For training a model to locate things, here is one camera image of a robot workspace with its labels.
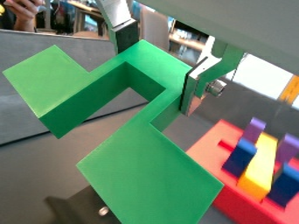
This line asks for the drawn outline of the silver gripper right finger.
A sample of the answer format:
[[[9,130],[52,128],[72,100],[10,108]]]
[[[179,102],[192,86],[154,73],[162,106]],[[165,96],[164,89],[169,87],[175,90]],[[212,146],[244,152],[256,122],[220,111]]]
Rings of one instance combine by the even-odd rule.
[[[221,40],[208,37],[200,61],[184,77],[180,111],[189,116],[205,95],[219,96],[225,83],[220,77],[237,68],[244,51]]]

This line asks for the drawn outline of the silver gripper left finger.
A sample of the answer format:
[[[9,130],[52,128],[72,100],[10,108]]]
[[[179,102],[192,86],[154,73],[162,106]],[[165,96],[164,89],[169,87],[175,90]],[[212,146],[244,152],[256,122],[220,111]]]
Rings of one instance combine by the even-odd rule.
[[[137,21],[132,19],[126,0],[96,0],[106,22],[109,40],[116,53],[121,53],[138,41]]]

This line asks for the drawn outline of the person hand in background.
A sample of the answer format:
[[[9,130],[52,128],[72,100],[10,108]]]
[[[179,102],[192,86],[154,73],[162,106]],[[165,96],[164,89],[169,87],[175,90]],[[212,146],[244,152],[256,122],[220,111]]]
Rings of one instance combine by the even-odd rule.
[[[5,0],[4,5],[16,16],[13,28],[20,32],[34,32],[34,16],[42,0]]]

